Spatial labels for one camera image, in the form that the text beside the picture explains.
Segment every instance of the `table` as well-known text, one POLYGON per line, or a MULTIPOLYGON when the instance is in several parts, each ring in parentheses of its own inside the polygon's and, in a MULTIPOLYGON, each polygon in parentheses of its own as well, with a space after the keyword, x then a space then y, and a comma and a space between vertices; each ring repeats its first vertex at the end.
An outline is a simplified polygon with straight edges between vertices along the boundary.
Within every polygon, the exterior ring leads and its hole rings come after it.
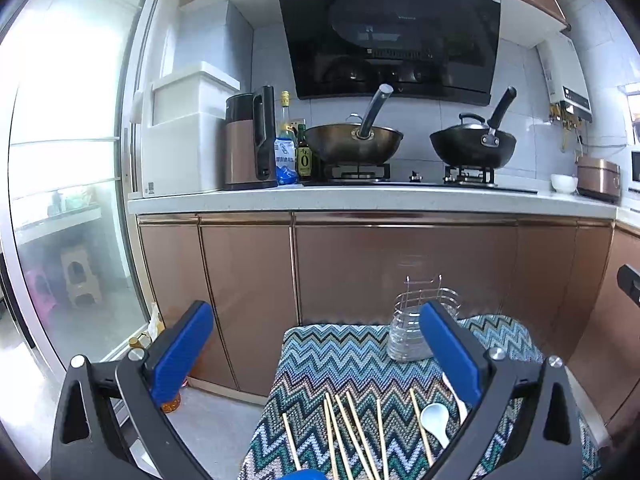
MULTIPOLYGON (((485 348, 499 346, 512 359, 542 362, 542 352, 533 344, 529 332, 507 316, 484 315, 460 320, 485 348)), ((393 480, 419 480, 428 470, 422 440, 414 415, 409 388, 413 387, 420 409, 430 402, 448 407, 447 436, 460 428, 458 409, 450 390, 442 382, 442 370, 435 359, 400 364, 386 355, 388 326, 309 325, 288 330, 273 388, 260 422, 242 461, 238 480, 265 480, 295 471, 287 445, 281 413, 289 417, 291 431, 303 468, 315 468, 331 478, 322 400, 328 392, 340 394, 346 405, 348 390, 356 403, 367 441, 382 471, 376 415, 376 398, 382 403, 387 459, 393 480)), ((512 400, 498 431, 472 478, 494 469, 504 449, 521 401, 512 400)), ((353 476, 366 475, 348 437, 341 417, 338 424, 353 476)), ((597 448, 580 416, 582 437, 582 475, 587 478, 600 468, 597 448)), ((428 437, 434 458, 441 452, 437 440, 428 437)), ((347 476, 338 457, 338 476, 347 476)))

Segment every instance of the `sliding glass door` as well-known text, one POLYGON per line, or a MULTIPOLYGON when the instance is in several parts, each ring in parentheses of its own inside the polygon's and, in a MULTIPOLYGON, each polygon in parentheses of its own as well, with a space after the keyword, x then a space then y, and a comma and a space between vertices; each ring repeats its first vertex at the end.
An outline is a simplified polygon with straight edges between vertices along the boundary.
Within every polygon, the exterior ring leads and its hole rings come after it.
POLYGON ((148 320, 123 229, 120 157, 122 103, 153 1, 30 0, 1 45, 0 68, 11 56, 19 66, 0 232, 52 368, 78 353, 109 358, 148 320))

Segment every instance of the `metal screw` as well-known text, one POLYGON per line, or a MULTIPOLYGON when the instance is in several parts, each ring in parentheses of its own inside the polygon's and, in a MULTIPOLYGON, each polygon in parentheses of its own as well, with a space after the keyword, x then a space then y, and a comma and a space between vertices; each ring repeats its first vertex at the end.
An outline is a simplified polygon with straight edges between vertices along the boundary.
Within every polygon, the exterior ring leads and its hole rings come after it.
POLYGON ((561 368, 562 365, 564 364, 562 362, 562 359, 559 358, 557 355, 552 355, 549 358, 549 364, 553 367, 553 368, 561 368))
POLYGON ((127 357, 132 361, 142 361, 142 359, 145 357, 145 351, 142 348, 134 348, 132 350, 129 350, 127 357))
POLYGON ((507 357, 507 352, 500 347, 494 346, 489 348, 489 357, 494 361, 503 361, 507 357))
POLYGON ((79 368, 84 365, 84 356, 76 355, 71 358, 71 366, 73 368, 79 368))

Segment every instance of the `beige stool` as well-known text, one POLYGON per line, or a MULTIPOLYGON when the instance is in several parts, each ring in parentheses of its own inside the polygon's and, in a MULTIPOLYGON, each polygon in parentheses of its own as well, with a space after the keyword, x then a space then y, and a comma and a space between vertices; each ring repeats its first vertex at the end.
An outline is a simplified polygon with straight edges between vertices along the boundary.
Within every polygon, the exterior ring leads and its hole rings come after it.
POLYGON ((78 306, 78 298, 90 296, 94 303, 102 302, 98 279, 89 268, 89 258, 84 246, 63 249, 60 254, 65 274, 66 291, 73 306, 78 306))

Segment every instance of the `wooden chopstick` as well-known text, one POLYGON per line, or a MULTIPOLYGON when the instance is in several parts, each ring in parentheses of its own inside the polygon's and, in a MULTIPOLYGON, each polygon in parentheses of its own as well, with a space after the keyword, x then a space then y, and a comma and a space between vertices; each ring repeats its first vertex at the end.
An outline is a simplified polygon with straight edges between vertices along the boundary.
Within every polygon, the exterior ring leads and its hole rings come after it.
POLYGON ((331 457, 331 474, 333 480, 340 480, 338 476, 338 465, 335 461, 335 449, 334 449, 334 432, 331 428, 331 415, 329 415, 329 404, 324 399, 322 403, 324 405, 324 421, 326 423, 326 436, 329 441, 329 456, 331 457))
POLYGON ((348 480, 353 480, 353 473, 351 472, 351 467, 349 466, 349 458, 347 457, 347 452, 344 450, 344 444, 342 443, 342 435, 340 434, 340 428, 338 428, 338 422, 335 420, 334 404, 331 402, 331 396, 329 394, 325 394, 325 396, 326 403, 329 406, 329 415, 331 415, 331 420, 334 424, 335 439, 338 441, 338 447, 340 448, 340 456, 342 457, 344 470, 347 472, 348 480))
POLYGON ((380 480, 380 475, 378 474, 378 466, 376 465, 376 461, 373 460, 373 454, 371 453, 371 449, 369 448, 369 444, 367 443, 367 438, 364 435, 364 431, 362 431, 362 425, 360 423, 360 418, 358 417, 358 412, 356 411, 355 404, 353 403, 353 399, 351 399, 351 394, 348 390, 347 402, 349 403, 349 407, 351 409, 353 421, 356 423, 356 428, 358 430, 358 434, 360 435, 360 440, 362 441, 362 447, 364 447, 364 452, 367 454, 367 458, 369 459, 371 472, 373 473, 373 476, 375 476, 376 480, 380 480))
POLYGON ((413 388, 409 388, 409 394, 411 395, 411 401, 414 404, 415 418, 418 423, 418 428, 420 429, 420 435, 422 436, 424 452, 427 454, 427 462, 429 462, 429 467, 431 467, 433 466, 433 455, 431 454, 431 447, 429 446, 429 441, 427 440, 427 434, 424 432, 424 428, 420 423, 420 409, 418 409, 418 402, 417 400, 415 400, 415 393, 413 388))
POLYGON ((380 455, 382 455, 382 476, 384 480, 389 480, 389 464, 386 461, 385 428, 382 425, 382 407, 380 406, 380 399, 376 399, 376 408, 378 410, 378 434, 380 435, 380 455))
POLYGON ((282 414, 282 421, 284 422, 284 429, 287 432, 287 440, 289 441, 289 449, 291 450, 293 463, 296 465, 296 471, 300 471, 302 468, 300 467, 300 460, 298 460, 298 454, 296 453, 296 443, 293 442, 293 435, 291 434, 289 419, 287 418, 286 413, 282 414))
POLYGON ((356 449, 356 453, 360 458, 360 463, 362 464, 364 473, 367 475, 367 478, 369 480, 373 480, 373 475, 371 474, 371 469, 369 467, 369 463, 367 462, 367 457, 364 456, 362 448, 360 447, 360 444, 358 444, 358 439, 356 438, 356 434, 353 432, 353 428, 351 427, 351 423, 349 421, 349 416, 347 415, 347 411, 344 409, 344 405, 342 404, 340 397, 335 396, 335 402, 338 404, 338 408, 340 408, 340 413, 342 413, 344 425, 347 427, 347 433, 349 433, 351 441, 353 442, 353 447, 356 449))

